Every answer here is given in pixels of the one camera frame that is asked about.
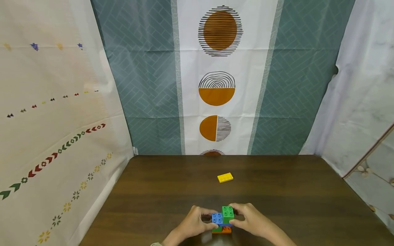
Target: toy block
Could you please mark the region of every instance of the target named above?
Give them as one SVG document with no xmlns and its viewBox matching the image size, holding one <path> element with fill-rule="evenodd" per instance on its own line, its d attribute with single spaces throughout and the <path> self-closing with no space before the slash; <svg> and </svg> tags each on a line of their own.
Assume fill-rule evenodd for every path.
<svg viewBox="0 0 394 246">
<path fill-rule="evenodd" d="M 229 226 L 223 226 L 222 228 L 222 234 L 230 234 L 231 233 L 231 227 Z"/>
<path fill-rule="evenodd" d="M 223 224 L 223 215 L 222 213 L 213 213 L 212 214 L 212 223 L 218 224 Z"/>
<path fill-rule="evenodd" d="M 212 229 L 212 233 L 213 234 L 219 234 L 221 232 L 222 232 L 222 227 L 221 226 L 219 226 L 217 229 Z"/>
<path fill-rule="evenodd" d="M 221 231 L 219 231 L 218 229 L 214 229 L 212 230 L 212 234 L 230 234 L 231 233 L 231 227 L 228 226 L 223 226 L 223 227 L 219 227 L 221 228 Z"/>
<path fill-rule="evenodd" d="M 219 180 L 219 183 L 223 183 L 223 182 L 227 182 L 227 181 L 233 180 L 234 178 L 232 177 L 231 173 L 229 172 L 229 173 L 226 173 L 226 174 L 219 175 L 217 177 L 217 179 Z"/>
<path fill-rule="evenodd" d="M 220 227 L 222 227 L 222 226 L 231 227 L 232 226 L 232 224 L 230 224 L 230 223 L 223 222 L 223 214 L 222 213 L 213 213 L 212 214 L 212 222 L 217 224 Z"/>
<path fill-rule="evenodd" d="M 229 224 L 230 220 L 234 219 L 234 210 L 230 206 L 222 206 L 222 220 L 223 224 Z"/>
</svg>

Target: curtain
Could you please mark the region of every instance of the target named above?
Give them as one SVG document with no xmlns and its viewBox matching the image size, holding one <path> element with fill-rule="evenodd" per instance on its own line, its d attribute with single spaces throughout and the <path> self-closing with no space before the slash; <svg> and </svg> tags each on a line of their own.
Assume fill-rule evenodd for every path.
<svg viewBox="0 0 394 246">
<path fill-rule="evenodd" d="M 90 2 L 0 1 L 0 245 L 78 245 L 133 156 Z"/>
<path fill-rule="evenodd" d="M 92 0 L 140 154 L 298 154 L 354 0 Z"/>
<path fill-rule="evenodd" d="M 356 1 L 302 154 L 322 156 L 394 233 L 394 2 Z"/>
</svg>

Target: right hand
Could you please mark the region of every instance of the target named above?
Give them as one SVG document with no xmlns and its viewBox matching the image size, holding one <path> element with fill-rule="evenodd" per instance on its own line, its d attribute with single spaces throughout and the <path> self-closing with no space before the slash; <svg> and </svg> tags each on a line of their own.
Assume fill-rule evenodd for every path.
<svg viewBox="0 0 394 246">
<path fill-rule="evenodd" d="M 251 203 L 231 203 L 229 206 L 234 209 L 235 214 L 243 215 L 245 217 L 245 220 L 230 220 L 230 224 L 244 229 L 255 236 L 267 238 L 277 227 L 272 221 L 261 214 Z"/>
</svg>

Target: stacked blocks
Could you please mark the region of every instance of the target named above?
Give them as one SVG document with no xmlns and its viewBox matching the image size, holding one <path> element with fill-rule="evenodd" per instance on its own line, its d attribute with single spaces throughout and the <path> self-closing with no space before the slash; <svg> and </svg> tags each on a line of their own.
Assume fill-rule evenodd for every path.
<svg viewBox="0 0 394 246">
<path fill-rule="evenodd" d="M 230 206 L 223 206 L 221 213 L 212 214 L 212 222 L 217 224 L 219 227 L 213 229 L 214 234 L 226 234 L 231 233 L 232 224 L 230 220 L 234 219 L 234 211 Z"/>
<path fill-rule="evenodd" d="M 224 223 L 223 214 L 222 213 L 214 213 L 212 214 L 212 222 L 217 224 L 219 227 L 221 226 L 232 226 L 230 223 Z"/>
<path fill-rule="evenodd" d="M 230 206 L 222 207 L 223 223 L 228 224 L 230 220 L 234 219 L 234 211 Z"/>
</svg>

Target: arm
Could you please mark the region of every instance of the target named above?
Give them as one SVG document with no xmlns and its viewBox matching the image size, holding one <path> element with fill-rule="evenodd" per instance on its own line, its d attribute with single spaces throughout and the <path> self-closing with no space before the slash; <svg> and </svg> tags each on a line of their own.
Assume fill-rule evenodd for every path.
<svg viewBox="0 0 394 246">
<path fill-rule="evenodd" d="M 229 206 L 245 217 L 243 221 L 230 220 L 230 224 L 258 237 L 263 237 L 275 246 L 297 246 L 281 228 L 261 214 L 251 203 L 231 203 Z"/>
<path fill-rule="evenodd" d="M 178 246 L 186 238 L 218 228 L 215 223 L 204 223 L 201 220 L 202 215 L 212 215 L 213 213 L 217 213 L 217 211 L 193 205 L 185 219 L 163 240 L 162 246 Z"/>
</svg>

